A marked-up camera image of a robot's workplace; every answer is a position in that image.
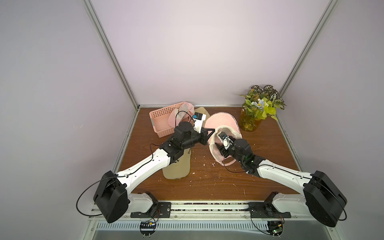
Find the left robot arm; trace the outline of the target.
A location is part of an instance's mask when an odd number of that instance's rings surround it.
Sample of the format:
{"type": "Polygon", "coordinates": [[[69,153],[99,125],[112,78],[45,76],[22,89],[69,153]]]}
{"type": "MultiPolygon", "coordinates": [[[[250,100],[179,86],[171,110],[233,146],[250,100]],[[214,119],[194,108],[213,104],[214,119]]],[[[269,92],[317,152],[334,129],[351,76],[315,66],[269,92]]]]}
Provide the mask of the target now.
{"type": "Polygon", "coordinates": [[[197,131],[191,123],[182,122],[171,137],[141,162],[116,174],[105,173],[93,199],[107,223],[119,220],[126,212],[152,216],[157,200],[150,193],[133,194],[132,191],[157,171],[176,163],[186,149],[196,144],[207,145],[213,133],[215,129],[197,131]]]}

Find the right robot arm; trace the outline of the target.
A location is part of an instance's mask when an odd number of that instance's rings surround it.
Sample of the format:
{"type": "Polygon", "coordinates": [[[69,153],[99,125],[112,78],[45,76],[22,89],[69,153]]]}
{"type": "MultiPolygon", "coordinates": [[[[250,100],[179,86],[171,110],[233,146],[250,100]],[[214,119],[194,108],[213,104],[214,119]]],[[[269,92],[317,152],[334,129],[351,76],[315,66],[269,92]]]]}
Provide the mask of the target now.
{"type": "Polygon", "coordinates": [[[244,139],[226,137],[221,142],[215,144],[220,155],[234,158],[249,175],[277,182],[299,193],[309,213],[323,225],[333,228],[347,219],[347,198],[325,173],[311,174],[277,165],[255,155],[244,139]]]}

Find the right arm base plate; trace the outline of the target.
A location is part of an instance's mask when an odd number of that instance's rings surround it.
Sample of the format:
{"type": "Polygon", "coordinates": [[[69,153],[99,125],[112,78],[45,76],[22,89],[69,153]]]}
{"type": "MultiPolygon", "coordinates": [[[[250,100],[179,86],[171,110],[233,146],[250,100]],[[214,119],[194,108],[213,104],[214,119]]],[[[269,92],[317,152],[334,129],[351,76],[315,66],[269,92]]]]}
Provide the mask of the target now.
{"type": "Polygon", "coordinates": [[[289,219],[292,217],[289,212],[280,212],[272,204],[264,202],[250,202],[248,203],[249,207],[246,211],[249,211],[252,218],[261,218],[261,219],[279,219],[280,217],[284,219],[289,219]]]}

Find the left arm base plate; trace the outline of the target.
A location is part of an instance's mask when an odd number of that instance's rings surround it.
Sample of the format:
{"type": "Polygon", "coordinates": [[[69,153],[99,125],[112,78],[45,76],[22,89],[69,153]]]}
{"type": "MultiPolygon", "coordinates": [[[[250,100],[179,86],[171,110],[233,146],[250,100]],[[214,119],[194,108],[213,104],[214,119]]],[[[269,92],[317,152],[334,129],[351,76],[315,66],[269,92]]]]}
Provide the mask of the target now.
{"type": "Polygon", "coordinates": [[[131,213],[131,218],[170,218],[171,215],[171,202],[155,202],[147,212],[134,212],[131,213]]]}

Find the beige baseball cap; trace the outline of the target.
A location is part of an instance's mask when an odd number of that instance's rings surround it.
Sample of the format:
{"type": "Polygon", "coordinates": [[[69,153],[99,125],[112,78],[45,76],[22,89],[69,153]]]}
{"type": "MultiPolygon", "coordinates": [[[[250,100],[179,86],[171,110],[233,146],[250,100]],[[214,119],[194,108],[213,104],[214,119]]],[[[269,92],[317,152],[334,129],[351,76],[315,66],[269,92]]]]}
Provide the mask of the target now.
{"type": "Polygon", "coordinates": [[[176,163],[163,168],[163,175],[168,180],[186,177],[191,170],[191,149],[185,149],[184,154],[176,163]]]}

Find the pink baseball cap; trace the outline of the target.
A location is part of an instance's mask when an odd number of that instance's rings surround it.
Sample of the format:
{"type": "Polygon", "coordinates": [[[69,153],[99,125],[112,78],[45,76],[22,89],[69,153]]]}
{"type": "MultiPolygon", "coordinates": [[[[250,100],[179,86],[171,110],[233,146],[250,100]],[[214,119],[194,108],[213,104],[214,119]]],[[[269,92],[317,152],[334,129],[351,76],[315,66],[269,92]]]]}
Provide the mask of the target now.
{"type": "Polygon", "coordinates": [[[191,103],[182,102],[179,107],[173,109],[168,118],[168,124],[170,127],[177,126],[182,120],[190,120],[191,116],[195,113],[195,107],[191,103]]]}
{"type": "Polygon", "coordinates": [[[228,137],[233,137],[234,139],[243,138],[235,117],[225,112],[215,113],[206,120],[205,128],[215,129],[214,134],[208,140],[209,149],[215,161],[221,164],[222,166],[229,166],[235,163],[236,160],[232,160],[231,162],[224,164],[224,159],[227,159],[229,157],[224,157],[220,153],[219,147],[216,145],[223,144],[221,138],[219,137],[219,134],[221,133],[225,133],[228,137]]]}

